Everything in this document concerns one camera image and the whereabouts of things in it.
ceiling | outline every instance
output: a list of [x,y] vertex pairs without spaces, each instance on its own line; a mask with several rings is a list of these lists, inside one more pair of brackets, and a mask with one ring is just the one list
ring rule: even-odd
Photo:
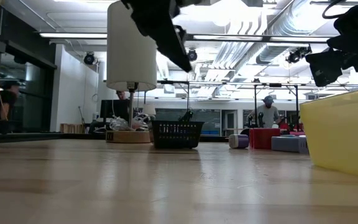
[[[310,3],[310,0],[295,0]],[[249,8],[241,2],[241,0],[204,0],[202,6],[189,6],[181,10],[181,15],[174,18],[174,24],[181,25],[191,34],[266,34],[270,30],[275,29],[275,24],[280,22],[280,19],[285,16],[290,16],[287,11],[281,15],[277,20],[275,18],[286,6],[290,0],[277,0],[275,7],[257,9]],[[107,32],[107,8],[109,4],[106,3],[89,3],[89,2],[61,2],[54,0],[10,0],[4,1],[4,7],[15,14],[17,17],[37,29],[39,32]],[[338,35],[338,32],[333,27],[333,21],[322,21],[321,12],[325,6],[307,5],[302,13],[297,14],[296,19],[292,20],[294,26],[304,30],[312,30],[309,35]],[[334,10],[346,11],[348,8],[337,7]],[[235,25],[238,22],[249,26],[247,30],[236,30]],[[61,42],[66,45],[66,49],[76,52],[76,54],[84,55],[85,52],[93,51],[95,55],[101,60],[105,60],[106,41],[105,40],[65,40]],[[240,57],[236,58],[236,47],[243,47],[244,52]],[[208,77],[208,69],[217,66],[229,65],[227,63],[229,58],[233,62],[228,68],[233,69],[234,72],[223,71],[214,76],[220,78],[228,78],[230,80],[240,80],[241,82],[250,82],[253,78],[261,78],[265,82],[303,82],[312,83],[312,77],[309,70],[309,65],[302,60],[296,64],[285,65],[285,56],[291,49],[287,47],[286,50],[281,51],[271,63],[261,66],[253,65],[255,62],[255,53],[258,50],[257,46],[260,44],[246,44],[232,47],[232,51],[224,51],[222,42],[202,42],[189,41],[185,43],[186,49],[195,49],[198,54],[197,61],[193,62],[193,66],[206,67],[197,72],[195,75],[188,76],[187,74],[177,73],[183,78],[191,77],[196,81],[210,81]],[[325,44],[312,44],[311,48],[314,53],[321,52],[327,48]],[[217,56],[219,53],[225,55],[218,64]],[[172,73],[180,69],[165,60],[158,62],[160,73]],[[341,77],[341,83],[347,83],[350,72]]]

yellow bin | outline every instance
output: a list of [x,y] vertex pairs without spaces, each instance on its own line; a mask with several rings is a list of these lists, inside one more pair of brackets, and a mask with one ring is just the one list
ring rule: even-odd
[[358,91],[302,103],[311,160],[358,175]]

white cylinder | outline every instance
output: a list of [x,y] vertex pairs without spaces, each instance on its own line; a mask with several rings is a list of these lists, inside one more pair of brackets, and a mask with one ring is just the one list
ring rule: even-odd
[[131,13],[121,2],[109,6],[106,84],[127,91],[127,82],[137,82],[139,91],[153,90],[157,87],[157,46],[140,34]]

black plastic basket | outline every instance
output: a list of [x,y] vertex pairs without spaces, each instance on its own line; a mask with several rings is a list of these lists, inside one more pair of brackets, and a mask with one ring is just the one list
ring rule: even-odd
[[204,122],[152,121],[154,147],[195,148],[200,141]]

